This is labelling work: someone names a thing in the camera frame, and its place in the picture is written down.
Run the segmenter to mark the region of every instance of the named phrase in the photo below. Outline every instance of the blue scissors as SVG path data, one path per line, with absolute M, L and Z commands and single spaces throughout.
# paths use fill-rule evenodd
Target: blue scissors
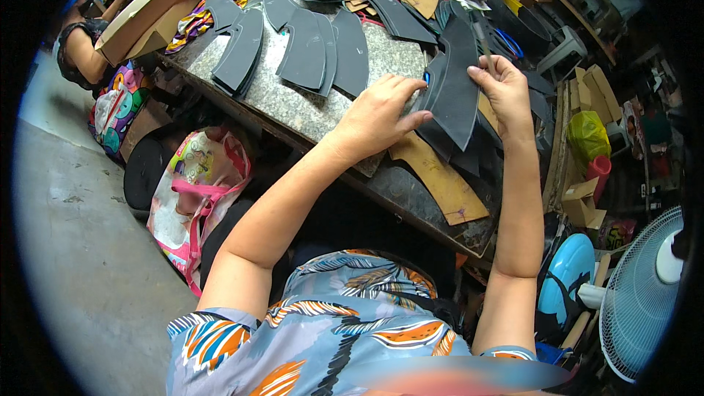
M 498 28 L 495 28 L 494 32 L 496 32 L 496 34 L 501 37 L 503 42 L 506 44 L 506 48 L 508 48 L 516 56 L 516 58 L 523 58 L 523 50 L 520 46 L 518 46 L 516 40 L 512 39 L 511 36 L 509 36 Z

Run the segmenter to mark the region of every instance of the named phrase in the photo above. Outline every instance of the fan grille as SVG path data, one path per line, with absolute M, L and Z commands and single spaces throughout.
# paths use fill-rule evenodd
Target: fan grille
M 682 227 L 681 207 L 657 217 L 631 243 L 606 287 L 599 318 L 601 348 L 626 381 L 638 376 L 670 321 L 678 284 L 667 285 L 658 278 L 657 251 Z

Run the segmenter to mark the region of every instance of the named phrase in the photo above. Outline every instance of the white fan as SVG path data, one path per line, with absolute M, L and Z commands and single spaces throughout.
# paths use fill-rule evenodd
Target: white fan
M 683 263 L 672 255 L 672 243 L 682 228 L 681 207 L 657 217 L 631 243 L 606 287 L 601 349 L 625 381 L 635 382 L 672 316 Z

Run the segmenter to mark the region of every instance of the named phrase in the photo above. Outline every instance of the hand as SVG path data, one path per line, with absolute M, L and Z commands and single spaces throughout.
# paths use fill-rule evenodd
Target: hand
M 419 110 L 399 119 L 406 101 L 426 85 L 423 80 L 384 75 L 352 102 L 324 141 L 350 165 L 385 150 L 433 118 L 430 110 Z
M 525 75 L 500 55 L 492 55 L 491 61 L 494 62 L 496 73 L 499 75 L 498 80 L 485 70 L 488 66 L 485 55 L 480 57 L 482 69 L 470 66 L 467 73 L 487 94 L 498 118 L 498 135 L 504 142 L 508 138 L 535 140 Z

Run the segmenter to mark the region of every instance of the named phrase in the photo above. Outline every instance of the yellow plastic bag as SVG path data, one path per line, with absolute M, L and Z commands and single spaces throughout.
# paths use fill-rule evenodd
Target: yellow plastic bag
M 581 111 L 569 120 L 568 141 L 577 168 L 582 174 L 597 156 L 611 158 L 611 144 L 606 127 L 594 110 Z

